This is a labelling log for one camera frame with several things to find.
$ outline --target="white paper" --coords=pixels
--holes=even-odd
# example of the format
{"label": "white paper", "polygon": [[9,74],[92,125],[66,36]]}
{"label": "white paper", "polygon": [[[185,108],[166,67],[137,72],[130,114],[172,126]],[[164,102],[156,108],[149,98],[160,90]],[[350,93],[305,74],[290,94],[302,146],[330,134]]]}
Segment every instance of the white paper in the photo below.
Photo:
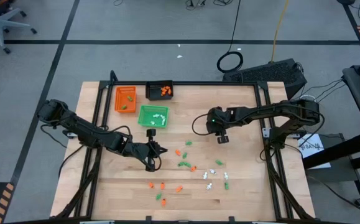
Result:
{"label": "white paper", "polygon": [[[310,136],[311,134],[304,135],[304,137],[298,140],[298,145],[303,143],[304,140],[306,140],[306,138]],[[306,143],[304,143],[301,147],[299,147],[299,150],[302,152],[303,158],[306,158],[310,155],[314,155],[317,152],[325,150],[325,148],[323,147],[321,139],[319,138],[319,134],[314,134],[309,140],[307,140]],[[330,168],[330,163],[327,162],[325,164],[312,167],[311,169],[321,169],[321,168]]]}

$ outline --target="orange tray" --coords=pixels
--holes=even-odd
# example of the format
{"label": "orange tray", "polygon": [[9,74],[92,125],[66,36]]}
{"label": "orange tray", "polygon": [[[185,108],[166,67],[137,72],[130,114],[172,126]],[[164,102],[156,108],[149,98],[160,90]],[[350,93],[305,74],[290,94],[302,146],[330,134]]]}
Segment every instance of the orange tray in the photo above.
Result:
{"label": "orange tray", "polygon": [[123,86],[116,88],[115,110],[119,113],[135,113],[136,112],[136,87]]}

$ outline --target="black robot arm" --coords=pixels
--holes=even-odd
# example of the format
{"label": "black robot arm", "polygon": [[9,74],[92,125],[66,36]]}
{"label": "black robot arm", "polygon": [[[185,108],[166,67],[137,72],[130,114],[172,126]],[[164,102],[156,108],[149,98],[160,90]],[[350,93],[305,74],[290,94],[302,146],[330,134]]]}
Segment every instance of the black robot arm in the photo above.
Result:
{"label": "black robot arm", "polygon": [[209,133],[215,133],[218,143],[229,141],[226,129],[249,124],[255,119],[285,116],[290,118],[281,127],[273,127],[269,132],[269,142],[274,148],[283,148],[286,137],[304,125],[311,126],[320,122],[319,104],[308,100],[281,101],[267,106],[247,108],[244,106],[212,108],[207,115],[206,127]]}
{"label": "black robot arm", "polygon": [[[154,158],[160,158],[161,153],[167,152],[153,140],[154,129],[147,130],[147,143],[133,143],[130,129],[127,126],[118,127],[112,131],[105,131],[68,110],[66,103],[59,100],[47,100],[37,113],[41,122],[56,128],[61,125],[67,131],[78,136],[80,144],[90,147],[105,147],[108,151],[124,157],[134,157],[145,165],[146,171],[156,171]],[[116,131],[127,128],[129,134]]]}

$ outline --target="wooden tabletop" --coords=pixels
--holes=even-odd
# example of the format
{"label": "wooden tabletop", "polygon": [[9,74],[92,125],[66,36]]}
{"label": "wooden tabletop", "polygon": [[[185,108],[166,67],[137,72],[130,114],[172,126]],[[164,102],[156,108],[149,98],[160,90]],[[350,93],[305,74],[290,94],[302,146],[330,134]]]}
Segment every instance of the wooden tabletop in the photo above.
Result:
{"label": "wooden tabletop", "polygon": [[[97,92],[98,82],[83,83],[76,113],[90,122]],[[111,105],[114,105],[115,92],[116,88]],[[212,107],[221,106],[224,110],[232,106],[255,107],[253,86],[174,86],[174,92],[171,100],[149,101],[145,98],[144,86],[137,86],[136,113],[119,114],[111,106],[109,128],[128,125],[134,142],[147,142],[145,134],[148,128],[137,123],[141,105],[168,106],[167,128],[157,129],[154,139],[169,151],[161,155],[160,170],[146,172],[138,160],[103,150],[92,219],[145,220],[145,216],[150,215],[153,220],[227,221],[229,216],[234,216],[237,221],[274,221],[267,167],[259,159],[263,150],[259,122],[228,129],[229,143],[226,144],[217,144],[214,134],[197,136],[191,129],[192,121]],[[283,83],[269,83],[269,94],[273,103],[287,99]],[[102,114],[103,108],[98,118],[100,122]],[[277,126],[286,120],[275,118]],[[205,117],[199,119],[195,123],[196,131],[205,133],[205,123]],[[188,140],[193,142],[191,146],[185,145]],[[288,139],[286,143],[297,146],[296,140]],[[69,140],[66,156],[79,146],[77,139]],[[174,153],[176,149],[188,153],[186,160],[197,166],[196,171],[190,172],[187,167],[177,166],[182,158]],[[300,205],[315,216],[299,152],[286,147],[282,150],[282,157],[289,190]],[[63,167],[51,215],[59,213],[77,191],[84,158],[85,150],[69,159]],[[216,159],[224,165],[217,165]],[[202,176],[208,169],[214,169],[217,174],[209,173],[208,179],[203,180]],[[229,190],[224,188],[224,172],[229,175]],[[154,189],[149,188],[149,182],[155,184]],[[160,190],[161,182],[165,182],[164,190]],[[209,183],[213,186],[211,190],[206,190]],[[183,190],[176,193],[175,189],[180,185]],[[166,198],[165,207],[155,199],[159,192]],[[282,216],[285,217],[283,195],[279,188],[278,193]],[[88,193],[85,193],[84,205],[87,199]],[[85,208],[83,206],[82,214],[85,214]]]}

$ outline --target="green tray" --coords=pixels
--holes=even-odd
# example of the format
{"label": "green tray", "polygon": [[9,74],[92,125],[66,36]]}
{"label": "green tray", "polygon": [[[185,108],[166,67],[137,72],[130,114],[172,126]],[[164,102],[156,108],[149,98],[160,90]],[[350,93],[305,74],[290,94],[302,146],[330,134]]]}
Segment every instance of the green tray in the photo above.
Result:
{"label": "green tray", "polygon": [[[162,125],[162,118],[154,118],[155,114],[165,116],[165,123]],[[168,120],[168,107],[141,105],[140,115],[138,116],[138,124],[145,127],[166,128]]]}

